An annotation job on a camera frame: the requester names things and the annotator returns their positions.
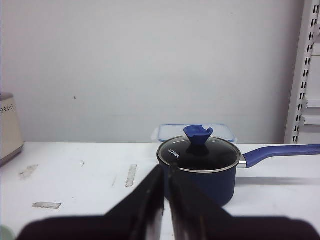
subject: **lid knob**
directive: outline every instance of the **lid knob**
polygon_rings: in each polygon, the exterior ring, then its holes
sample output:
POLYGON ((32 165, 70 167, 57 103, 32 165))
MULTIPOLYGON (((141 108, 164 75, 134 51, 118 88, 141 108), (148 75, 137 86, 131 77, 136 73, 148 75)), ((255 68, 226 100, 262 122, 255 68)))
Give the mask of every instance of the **lid knob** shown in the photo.
POLYGON ((205 145, 210 135, 214 132, 211 127, 205 130, 202 125, 186 126, 183 131, 190 142, 197 146, 205 145))

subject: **brand logo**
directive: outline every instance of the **brand logo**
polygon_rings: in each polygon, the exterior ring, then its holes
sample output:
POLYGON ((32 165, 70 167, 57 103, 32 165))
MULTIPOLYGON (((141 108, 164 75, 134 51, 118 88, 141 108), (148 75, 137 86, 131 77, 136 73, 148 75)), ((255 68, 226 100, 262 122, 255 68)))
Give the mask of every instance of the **brand logo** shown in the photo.
POLYGON ((172 149, 169 150, 169 153, 175 155, 177 158, 180 157, 180 155, 178 153, 176 153, 175 151, 173 151, 172 149))

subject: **cream toaster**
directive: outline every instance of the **cream toaster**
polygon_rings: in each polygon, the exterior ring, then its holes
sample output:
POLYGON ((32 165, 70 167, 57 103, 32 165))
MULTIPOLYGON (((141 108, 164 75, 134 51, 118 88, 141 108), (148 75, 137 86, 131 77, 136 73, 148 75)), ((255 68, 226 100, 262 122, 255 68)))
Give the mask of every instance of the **cream toaster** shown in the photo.
POLYGON ((8 92, 0 93, 0 167, 22 151, 22 139, 14 96, 8 92))

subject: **table surface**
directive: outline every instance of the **table surface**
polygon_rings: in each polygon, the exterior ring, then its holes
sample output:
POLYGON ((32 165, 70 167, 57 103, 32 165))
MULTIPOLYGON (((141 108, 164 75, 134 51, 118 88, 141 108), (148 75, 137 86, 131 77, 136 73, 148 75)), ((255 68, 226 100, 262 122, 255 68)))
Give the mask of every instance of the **table surface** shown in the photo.
MULTIPOLYGON (((160 143, 26 142, 0 169, 1 224, 17 236, 32 221, 57 216, 102 215, 130 194, 158 164, 160 143), (129 168, 137 164, 132 187, 129 168), (35 202, 61 203, 58 209, 35 202)), ((242 153, 264 147, 237 144, 242 153)), ((174 239, 170 205, 164 203, 161 239, 174 239)), ((320 233, 320 156, 267 158, 237 169, 235 192, 224 206, 234 216, 287 216, 320 233)))

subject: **blue saucepan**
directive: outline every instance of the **blue saucepan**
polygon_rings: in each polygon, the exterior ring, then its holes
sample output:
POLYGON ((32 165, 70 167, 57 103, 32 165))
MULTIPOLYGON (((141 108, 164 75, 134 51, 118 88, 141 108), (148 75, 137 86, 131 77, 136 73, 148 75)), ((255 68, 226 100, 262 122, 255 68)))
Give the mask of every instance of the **blue saucepan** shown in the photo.
POLYGON ((251 168, 269 157, 320 154, 320 145, 312 144, 267 146, 242 155, 234 144, 212 137, 212 128, 205 130, 202 125, 191 125, 185 127, 184 132, 186 136, 165 141, 156 153, 164 169, 168 199, 168 172, 173 163, 177 163, 198 188, 223 206, 234 195, 237 168, 251 168))

